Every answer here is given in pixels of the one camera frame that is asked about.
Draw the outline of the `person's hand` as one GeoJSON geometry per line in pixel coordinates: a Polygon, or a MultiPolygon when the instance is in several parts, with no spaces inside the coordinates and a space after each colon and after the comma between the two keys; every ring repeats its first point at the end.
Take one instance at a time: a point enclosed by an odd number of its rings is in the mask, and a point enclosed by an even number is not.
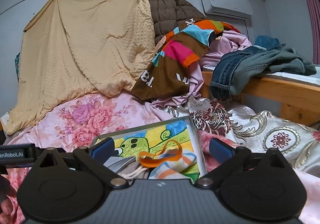
{"type": "Polygon", "coordinates": [[[8,176],[1,175],[1,223],[23,223],[25,217],[17,203],[17,190],[22,178],[13,171],[8,176]]]}

